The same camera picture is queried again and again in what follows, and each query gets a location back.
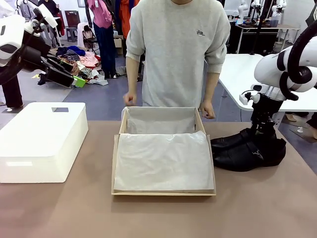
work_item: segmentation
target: floor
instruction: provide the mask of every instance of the floor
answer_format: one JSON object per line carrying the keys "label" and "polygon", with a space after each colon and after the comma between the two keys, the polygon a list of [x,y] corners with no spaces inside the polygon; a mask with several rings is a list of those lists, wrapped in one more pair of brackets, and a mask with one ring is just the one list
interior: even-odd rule
{"label": "floor", "polygon": [[[125,64],[123,57],[116,58],[116,65]],[[128,90],[125,76],[110,79],[109,85],[85,85],[84,88],[68,89],[54,83],[43,86],[37,85],[37,79],[32,76],[39,73],[20,72],[18,74],[23,100],[37,102],[84,102],[86,103],[88,120],[121,120],[121,111],[124,108],[122,96]],[[142,82],[138,82],[138,105],[142,104]],[[0,89],[0,101],[3,98]],[[217,121],[250,121],[251,112],[240,111],[233,100],[223,97],[223,87],[219,83],[215,89],[212,101]],[[8,123],[16,114],[6,113],[5,106],[0,106],[0,129]],[[306,163],[317,174],[317,143],[306,142],[290,129],[294,126],[281,124],[279,130],[295,149],[304,158]]]}

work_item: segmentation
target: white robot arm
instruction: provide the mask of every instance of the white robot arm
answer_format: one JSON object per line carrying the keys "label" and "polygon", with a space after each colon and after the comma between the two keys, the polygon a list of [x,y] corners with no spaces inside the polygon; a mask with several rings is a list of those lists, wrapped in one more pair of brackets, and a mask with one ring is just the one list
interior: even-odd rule
{"label": "white robot arm", "polygon": [[272,6],[272,16],[276,16],[278,13],[281,13],[286,7],[286,0],[277,0],[276,5]]}
{"label": "white robot arm", "polygon": [[237,21],[237,24],[243,24],[243,18],[245,16],[244,11],[248,10],[249,6],[246,3],[246,0],[241,0],[241,5],[238,7],[238,11],[239,11],[239,19]]}
{"label": "white robot arm", "polygon": [[[43,4],[37,6],[29,0],[17,2],[18,6],[27,4],[35,17],[29,22],[18,14],[0,19],[0,66],[5,66],[0,73],[0,85],[11,80],[21,70],[32,72],[40,69],[46,73],[45,79],[70,86],[74,81],[70,70],[66,70],[60,65],[59,59],[49,54],[51,47],[40,35],[41,24],[49,24],[53,28],[57,26],[53,15]],[[2,3],[3,0],[0,1],[0,10],[5,6]]]}
{"label": "white robot arm", "polygon": [[257,7],[257,6],[261,6],[260,0],[254,0],[251,3],[251,7]]}
{"label": "white robot arm", "polygon": [[272,130],[277,113],[285,100],[297,101],[292,92],[306,92],[317,84],[317,21],[312,23],[288,47],[275,55],[264,57],[256,66],[255,79],[261,83],[252,85],[256,95],[240,95],[243,104],[253,100],[251,121],[254,130],[265,133]]}

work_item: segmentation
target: white tissue paper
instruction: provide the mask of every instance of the white tissue paper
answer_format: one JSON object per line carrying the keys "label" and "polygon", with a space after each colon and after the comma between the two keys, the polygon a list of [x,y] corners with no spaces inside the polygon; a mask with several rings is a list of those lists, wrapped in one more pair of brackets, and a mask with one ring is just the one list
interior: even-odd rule
{"label": "white tissue paper", "polygon": [[181,134],[195,132],[195,108],[125,108],[127,133]]}
{"label": "white tissue paper", "polygon": [[214,189],[206,135],[120,134],[115,190]]}

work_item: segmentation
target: brown tabletop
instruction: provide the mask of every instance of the brown tabletop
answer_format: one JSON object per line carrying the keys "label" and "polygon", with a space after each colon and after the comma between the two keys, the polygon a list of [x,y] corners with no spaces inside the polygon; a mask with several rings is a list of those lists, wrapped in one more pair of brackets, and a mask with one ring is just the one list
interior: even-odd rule
{"label": "brown tabletop", "polygon": [[[1,184],[0,238],[317,237],[317,177],[290,144],[278,167],[216,169],[216,197],[112,197],[119,126],[89,122],[65,183]],[[212,138],[247,126],[205,123]]]}

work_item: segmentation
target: table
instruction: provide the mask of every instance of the table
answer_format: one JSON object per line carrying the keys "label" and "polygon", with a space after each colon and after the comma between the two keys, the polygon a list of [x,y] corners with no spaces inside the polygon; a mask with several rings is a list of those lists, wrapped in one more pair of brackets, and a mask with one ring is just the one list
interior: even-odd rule
{"label": "table", "polygon": [[[239,40],[239,45],[238,45],[238,50],[237,50],[237,54],[240,52],[240,46],[241,46],[241,41],[242,41],[242,36],[244,34],[254,34],[254,32],[249,32],[250,30],[254,30],[254,29],[257,29],[257,27],[243,27],[243,26],[240,26],[240,25],[237,25],[238,27],[241,28],[241,35],[240,35],[240,40]],[[296,27],[292,27],[292,26],[289,26],[289,25],[285,25],[285,24],[278,24],[277,27],[262,27],[261,28],[261,34],[272,34],[272,32],[270,32],[269,30],[286,30],[286,33],[285,33],[285,37],[284,37],[284,40],[283,40],[283,44],[282,44],[282,49],[284,49],[284,46],[285,46],[285,41],[286,41],[286,36],[289,32],[289,30],[296,30],[297,33],[296,35],[298,34],[298,31],[299,31],[299,28],[296,28]]]}
{"label": "table", "polygon": [[[215,138],[249,125],[208,122],[205,129]],[[278,167],[215,169],[216,197],[112,197],[113,136],[119,127],[118,121],[89,122],[65,183],[0,184],[1,237],[316,237],[317,177],[289,143]]]}
{"label": "table", "polygon": [[[254,78],[254,70],[262,58],[261,55],[226,55],[219,81],[242,110],[253,111],[253,101],[250,101],[248,105],[243,105],[239,100],[239,95],[250,90],[252,84],[259,83]],[[305,93],[294,92],[294,94],[299,96],[299,100],[284,101],[279,113],[274,115],[273,119],[277,122],[277,126],[279,126],[285,112],[317,112],[317,104],[312,103],[317,102],[317,89],[312,88]]]}

